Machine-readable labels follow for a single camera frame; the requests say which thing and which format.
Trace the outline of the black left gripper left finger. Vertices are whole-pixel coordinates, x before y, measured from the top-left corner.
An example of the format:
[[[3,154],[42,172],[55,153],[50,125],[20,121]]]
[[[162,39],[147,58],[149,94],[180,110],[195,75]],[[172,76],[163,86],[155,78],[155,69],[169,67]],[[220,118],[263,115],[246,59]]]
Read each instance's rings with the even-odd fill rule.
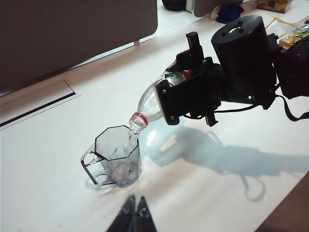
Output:
[[[134,232],[135,196],[129,195],[107,232]]]

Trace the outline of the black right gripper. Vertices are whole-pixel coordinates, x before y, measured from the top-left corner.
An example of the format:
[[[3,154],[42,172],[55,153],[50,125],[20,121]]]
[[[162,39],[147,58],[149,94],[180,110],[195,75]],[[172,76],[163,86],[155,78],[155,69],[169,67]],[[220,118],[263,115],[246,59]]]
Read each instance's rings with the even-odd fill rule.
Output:
[[[177,70],[191,70],[193,81],[194,108],[190,117],[205,118],[208,126],[214,126],[218,121],[214,111],[221,105],[224,91],[224,71],[215,64],[212,57],[204,57],[197,32],[186,34],[189,49],[176,56]]]

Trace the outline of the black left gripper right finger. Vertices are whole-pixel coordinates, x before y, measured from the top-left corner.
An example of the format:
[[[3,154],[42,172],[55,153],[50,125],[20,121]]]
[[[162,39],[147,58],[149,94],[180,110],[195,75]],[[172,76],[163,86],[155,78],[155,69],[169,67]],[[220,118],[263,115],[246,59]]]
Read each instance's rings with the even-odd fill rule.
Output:
[[[157,232],[155,223],[144,196],[141,196],[136,211],[138,232]]]

